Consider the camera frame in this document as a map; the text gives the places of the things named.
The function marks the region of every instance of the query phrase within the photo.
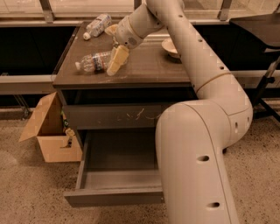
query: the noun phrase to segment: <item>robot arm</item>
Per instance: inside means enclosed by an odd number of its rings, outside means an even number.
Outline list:
[[[199,98],[172,105],[157,122],[157,161],[169,223],[239,223],[222,151],[249,129],[249,98],[185,17],[181,0],[146,3],[116,27],[117,45],[133,49],[165,25]]]

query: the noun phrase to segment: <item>cardboard box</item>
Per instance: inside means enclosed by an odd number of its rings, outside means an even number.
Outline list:
[[[36,137],[46,162],[81,161],[82,150],[76,136],[73,136],[71,146],[67,146],[69,136],[63,133],[61,107],[57,93],[42,97],[19,142]]]

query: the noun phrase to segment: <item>clear plastic bottle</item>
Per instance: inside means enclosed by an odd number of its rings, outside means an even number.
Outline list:
[[[80,62],[75,62],[77,70],[86,72],[107,70],[111,60],[111,52],[97,52],[84,56]]]
[[[84,33],[83,38],[85,40],[92,37],[97,38],[102,32],[105,31],[112,23],[111,16],[109,14],[101,14],[93,22],[87,25],[87,31]]]

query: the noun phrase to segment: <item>bowl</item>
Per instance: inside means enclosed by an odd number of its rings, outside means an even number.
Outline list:
[[[176,47],[175,47],[175,45],[173,44],[173,41],[172,41],[171,38],[166,38],[166,39],[162,42],[161,46],[162,46],[162,47],[168,52],[168,54],[169,54],[170,56],[172,56],[173,58],[175,58],[175,59],[179,59],[179,58],[180,58],[180,57],[179,57],[179,54],[178,54],[178,52],[177,52],[177,50],[176,50]]]

